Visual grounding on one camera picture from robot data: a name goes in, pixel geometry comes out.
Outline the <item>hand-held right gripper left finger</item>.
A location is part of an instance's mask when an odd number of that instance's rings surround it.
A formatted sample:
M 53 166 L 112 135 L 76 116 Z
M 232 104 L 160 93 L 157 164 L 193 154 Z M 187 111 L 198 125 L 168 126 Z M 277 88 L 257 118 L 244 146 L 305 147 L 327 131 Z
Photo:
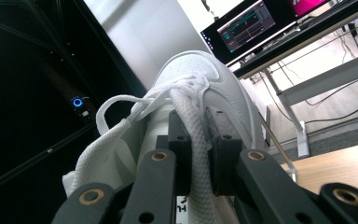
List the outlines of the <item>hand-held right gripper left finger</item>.
M 176 194 L 188 196 L 191 183 L 191 139 L 178 113 L 169 113 L 168 146 L 176 156 Z

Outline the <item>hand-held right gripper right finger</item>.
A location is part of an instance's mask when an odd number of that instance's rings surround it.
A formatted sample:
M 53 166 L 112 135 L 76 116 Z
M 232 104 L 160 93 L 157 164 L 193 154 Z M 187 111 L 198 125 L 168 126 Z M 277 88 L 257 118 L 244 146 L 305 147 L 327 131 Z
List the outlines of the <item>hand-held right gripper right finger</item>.
M 207 107 L 205 114 L 212 148 L 209 151 L 213 194 L 235 194 L 235 166 L 242 150 L 242 140 L 228 115 L 215 107 Z

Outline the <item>grey metal shoe rack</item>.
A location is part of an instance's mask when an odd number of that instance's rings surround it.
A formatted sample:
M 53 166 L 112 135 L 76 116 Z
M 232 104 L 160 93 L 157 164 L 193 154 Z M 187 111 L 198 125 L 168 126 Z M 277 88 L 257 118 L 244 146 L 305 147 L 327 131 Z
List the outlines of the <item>grey metal shoe rack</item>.
M 260 119 L 260 122 L 261 122 L 262 126 L 265 128 L 266 133 L 270 136 L 272 142 L 274 143 L 275 147 L 278 149 L 278 151 L 282 155 L 282 157 L 283 157 L 283 159 L 284 159 L 284 161 L 285 161 L 285 163 L 287 165 L 287 167 L 284 169 L 284 171 L 296 183 L 296 174 L 297 174 L 296 167 L 294 166 L 293 162 L 289 159 L 289 157 L 286 154 L 286 152 L 284 151 L 282 145 L 280 144 L 280 142 L 276 138 L 276 136 L 273 133 L 273 131 L 268 126 L 267 122 L 264 120 L 263 116 L 260 113 L 258 113 L 258 117 Z

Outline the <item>white lace-up sneaker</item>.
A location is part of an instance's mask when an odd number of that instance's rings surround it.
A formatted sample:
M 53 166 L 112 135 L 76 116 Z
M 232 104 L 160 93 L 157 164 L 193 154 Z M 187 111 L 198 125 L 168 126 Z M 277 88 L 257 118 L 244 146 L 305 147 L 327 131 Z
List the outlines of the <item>white lace-up sneaker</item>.
M 75 170 L 63 176 L 66 194 L 91 182 L 117 189 L 134 180 L 145 153 L 167 134 L 168 116 L 176 111 L 192 146 L 186 224 L 239 224 L 231 199 L 212 192 L 207 157 L 212 139 L 204 119 L 209 107 L 228 116 L 245 147 L 263 146 L 256 106 L 236 76 L 207 52 L 185 51 L 163 65 L 144 97 L 117 95 L 100 106 L 100 136 L 82 152 Z

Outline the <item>white cabinet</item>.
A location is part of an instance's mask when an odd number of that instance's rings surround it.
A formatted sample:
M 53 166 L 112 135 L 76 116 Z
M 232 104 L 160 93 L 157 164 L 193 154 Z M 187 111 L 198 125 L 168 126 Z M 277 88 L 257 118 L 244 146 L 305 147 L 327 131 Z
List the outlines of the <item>white cabinet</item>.
M 147 89 L 172 56 L 208 51 L 197 25 L 200 0 L 85 0 L 132 72 Z

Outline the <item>black monitor with dark screen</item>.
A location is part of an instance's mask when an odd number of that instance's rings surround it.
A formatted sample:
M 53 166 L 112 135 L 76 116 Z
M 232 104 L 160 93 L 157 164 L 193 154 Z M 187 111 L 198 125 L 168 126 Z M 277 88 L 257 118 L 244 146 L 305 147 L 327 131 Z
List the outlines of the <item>black monitor with dark screen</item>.
M 243 0 L 200 35 L 214 57 L 231 66 L 295 23 L 286 0 Z

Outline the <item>monitor with pink screen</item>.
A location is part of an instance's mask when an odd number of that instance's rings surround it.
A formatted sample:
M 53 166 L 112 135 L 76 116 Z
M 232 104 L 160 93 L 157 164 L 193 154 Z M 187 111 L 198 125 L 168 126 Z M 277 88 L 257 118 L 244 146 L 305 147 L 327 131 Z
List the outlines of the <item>monitor with pink screen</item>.
M 305 16 L 319 16 L 330 8 L 332 0 L 286 0 L 297 19 Z

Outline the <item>desk with white frame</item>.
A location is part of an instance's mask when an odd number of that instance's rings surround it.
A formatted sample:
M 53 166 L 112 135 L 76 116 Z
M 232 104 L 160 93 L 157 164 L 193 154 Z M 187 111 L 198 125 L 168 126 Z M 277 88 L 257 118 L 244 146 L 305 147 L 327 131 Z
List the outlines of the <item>desk with white frame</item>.
M 321 16 L 308 22 L 307 27 L 287 36 L 268 50 L 256 55 L 236 70 L 239 78 L 248 78 L 263 71 L 273 87 L 277 84 L 268 67 L 290 54 L 305 48 L 316 40 L 336 31 L 358 18 L 358 0 L 344 0 L 328 9 Z M 299 158 L 310 155 L 306 125 L 299 120 L 292 106 L 318 94 L 330 91 L 358 78 L 358 58 L 332 68 L 316 77 L 297 84 L 287 90 L 275 89 L 283 108 L 296 127 L 297 154 Z

